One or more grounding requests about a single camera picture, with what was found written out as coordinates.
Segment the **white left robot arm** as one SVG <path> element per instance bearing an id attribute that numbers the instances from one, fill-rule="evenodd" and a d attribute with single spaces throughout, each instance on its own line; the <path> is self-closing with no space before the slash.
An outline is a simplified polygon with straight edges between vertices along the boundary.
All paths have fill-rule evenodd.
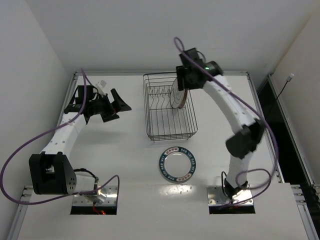
<path id="1" fill-rule="evenodd" d="M 37 195 L 69 196 L 74 194 L 96 195 L 96 176 L 77 176 L 69 157 L 82 129 L 92 116 L 99 115 L 104 123 L 119 118 L 119 112 L 131 107 L 111 89 L 110 101 L 99 85 L 79 85 L 63 111 L 61 125 L 39 154 L 29 158 L 33 190 Z"/>

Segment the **white plate with orange sunburst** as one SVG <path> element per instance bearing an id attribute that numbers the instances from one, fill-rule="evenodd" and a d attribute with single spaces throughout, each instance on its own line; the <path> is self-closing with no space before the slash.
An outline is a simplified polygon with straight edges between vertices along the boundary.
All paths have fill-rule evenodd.
<path id="1" fill-rule="evenodd" d="M 188 89 L 184 89 L 184 94 L 183 94 L 183 98 L 181 100 L 181 103 L 179 105 L 179 109 L 182 109 L 186 103 L 186 100 L 187 100 L 187 97 L 188 97 Z"/>

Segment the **white plate with teal rim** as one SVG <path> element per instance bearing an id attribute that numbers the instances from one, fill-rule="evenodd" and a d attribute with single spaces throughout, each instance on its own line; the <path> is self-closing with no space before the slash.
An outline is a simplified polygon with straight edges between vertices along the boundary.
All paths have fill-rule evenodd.
<path id="1" fill-rule="evenodd" d="M 181 146 L 172 146 L 160 155 L 158 167 L 167 181 L 185 183 L 194 175 L 197 163 L 191 151 Z"/>

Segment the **white plate with flower emblem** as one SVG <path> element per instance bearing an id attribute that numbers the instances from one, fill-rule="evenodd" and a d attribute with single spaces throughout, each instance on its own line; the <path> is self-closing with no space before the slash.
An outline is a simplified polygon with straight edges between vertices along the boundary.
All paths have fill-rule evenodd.
<path id="1" fill-rule="evenodd" d="M 179 90 L 178 79 L 176 78 L 170 90 L 170 105 L 173 109 L 180 109 L 185 103 L 185 91 Z"/>

